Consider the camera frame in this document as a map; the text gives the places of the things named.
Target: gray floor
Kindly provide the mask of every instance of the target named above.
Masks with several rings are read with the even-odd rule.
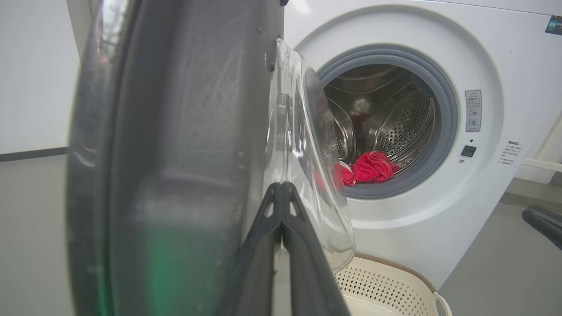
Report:
[[[439,290],[455,316],[561,315],[562,251],[498,204]]]
[[[0,162],[2,316],[72,315],[65,159]],[[562,315],[562,251],[521,219],[530,203],[562,210],[562,188],[515,180],[502,202],[512,205],[498,204],[440,294],[455,316]]]

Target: basket rim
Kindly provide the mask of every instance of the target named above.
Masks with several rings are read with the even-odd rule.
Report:
[[[395,263],[395,262],[390,261],[390,260],[382,259],[382,258],[375,257],[375,256],[365,255],[365,254],[361,254],[361,253],[358,253],[358,252],[355,253],[355,256],[357,258],[374,261],[376,263],[388,265],[388,266],[393,267],[395,269],[402,270],[404,272],[408,272],[408,273],[412,274],[414,277],[420,279],[429,288],[431,293],[437,292],[437,289],[433,286],[433,284],[431,284],[431,282],[426,277],[424,277],[421,273],[417,272],[416,270],[414,270],[412,268],[406,267],[405,265],[401,265],[401,264]]]

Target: basket handle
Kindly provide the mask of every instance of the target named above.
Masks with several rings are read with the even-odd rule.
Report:
[[[437,292],[435,292],[435,293],[433,293],[433,297],[434,297],[433,304],[435,304],[436,301],[439,301],[439,303],[441,303],[441,305],[443,306],[443,309],[445,310],[445,316],[452,316],[453,315],[453,312],[451,311],[451,308],[449,307],[449,304],[443,298],[443,296],[441,296]]]

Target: laundry basket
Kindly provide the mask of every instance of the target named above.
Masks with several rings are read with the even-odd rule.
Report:
[[[438,316],[436,302],[446,316],[451,309],[445,299],[417,271],[390,261],[356,254],[336,273],[352,316]]]

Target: perforated metal drum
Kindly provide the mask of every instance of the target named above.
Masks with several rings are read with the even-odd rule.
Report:
[[[337,133],[341,160],[353,163],[376,150],[404,170],[420,156],[433,134],[435,104],[418,89],[414,76],[395,66],[369,65],[347,71],[325,87],[330,108],[339,113],[334,116],[337,129],[348,126],[348,120],[352,125],[352,132],[348,127]],[[347,149],[350,144],[354,151]]]

